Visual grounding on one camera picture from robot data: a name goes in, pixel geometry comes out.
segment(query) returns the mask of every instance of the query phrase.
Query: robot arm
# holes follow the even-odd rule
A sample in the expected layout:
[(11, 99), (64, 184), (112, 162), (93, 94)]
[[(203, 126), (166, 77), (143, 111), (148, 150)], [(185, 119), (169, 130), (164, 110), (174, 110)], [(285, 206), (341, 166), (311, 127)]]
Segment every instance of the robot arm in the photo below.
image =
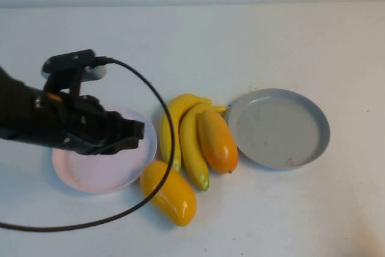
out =
[[(72, 150), (84, 155), (110, 155), (135, 149), (144, 123), (106, 111), (92, 96), (80, 96), (84, 72), (103, 65), (91, 50), (48, 59), (44, 90), (8, 76), (0, 67), (0, 138)], [(69, 93), (62, 92), (69, 88)]]

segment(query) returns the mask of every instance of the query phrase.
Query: toy fruit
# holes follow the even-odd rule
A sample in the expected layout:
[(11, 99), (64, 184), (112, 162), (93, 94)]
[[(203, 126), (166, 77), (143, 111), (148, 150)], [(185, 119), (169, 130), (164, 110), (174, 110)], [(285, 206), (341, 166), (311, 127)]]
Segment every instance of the toy fruit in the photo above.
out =
[(210, 166), (218, 173), (231, 173), (238, 164), (238, 149), (221, 115), (205, 110), (198, 118), (200, 147)]
[[(173, 168), (177, 172), (180, 171), (182, 164), (182, 156), (179, 143), (179, 122), (182, 120), (182, 117), (187, 113), (189, 109), (198, 104), (211, 104), (211, 100), (185, 93), (177, 96), (168, 105), (168, 109), (170, 110), (171, 118), (173, 120), (175, 135), (175, 154)], [(159, 130), (159, 144), (161, 148), (162, 160), (168, 163), (171, 154), (171, 132), (170, 125), (168, 124), (168, 119), (165, 114), (162, 117), (161, 127)]]
[[(153, 161), (140, 176), (140, 187), (147, 197), (160, 183), (167, 165)], [(175, 170), (170, 174), (151, 202), (178, 226), (186, 226), (195, 216), (197, 199), (193, 188)]]
[(224, 113), (226, 107), (212, 107), (208, 104), (196, 105), (190, 109), (180, 124), (179, 138), (183, 165), (191, 182), (203, 191), (209, 188), (209, 168), (200, 149), (198, 136), (198, 116), (204, 110)]

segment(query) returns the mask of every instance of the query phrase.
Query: yellow banana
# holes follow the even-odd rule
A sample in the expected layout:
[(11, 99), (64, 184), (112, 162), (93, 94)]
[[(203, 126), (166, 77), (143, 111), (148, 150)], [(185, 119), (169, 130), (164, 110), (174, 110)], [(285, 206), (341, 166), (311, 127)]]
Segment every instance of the yellow banana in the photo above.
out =
[[(168, 105), (168, 110), (170, 111), (171, 119), (173, 120), (175, 135), (175, 154), (173, 160), (173, 168), (177, 172), (180, 171), (180, 167), (182, 165), (182, 155), (180, 152), (179, 143), (179, 123), (182, 120), (182, 117), (188, 112), (188, 110), (198, 104), (211, 104), (211, 100), (185, 93), (177, 96)], [(162, 159), (164, 162), (168, 163), (171, 155), (171, 132), (170, 125), (168, 124), (168, 119), (165, 114), (163, 114), (161, 120), (159, 144), (161, 147)]]
[(182, 149), (183, 164), (190, 180), (199, 189), (209, 188), (209, 168), (202, 154), (198, 136), (198, 116), (205, 110), (224, 113), (226, 107), (212, 107), (200, 104), (190, 109), (180, 124), (180, 148)]

